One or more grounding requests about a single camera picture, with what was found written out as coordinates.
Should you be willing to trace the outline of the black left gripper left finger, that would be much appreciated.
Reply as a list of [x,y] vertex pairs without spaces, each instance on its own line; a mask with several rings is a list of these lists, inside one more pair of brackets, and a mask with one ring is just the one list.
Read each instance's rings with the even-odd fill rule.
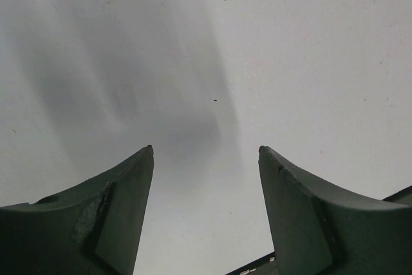
[[74,187],[1,208],[2,274],[132,274],[154,170],[146,146]]

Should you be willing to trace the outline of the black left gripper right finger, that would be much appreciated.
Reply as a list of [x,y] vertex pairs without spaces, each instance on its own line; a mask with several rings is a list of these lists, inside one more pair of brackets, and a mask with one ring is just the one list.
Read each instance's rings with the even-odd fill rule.
[[267,146],[258,163],[280,274],[411,273],[410,188],[370,198]]

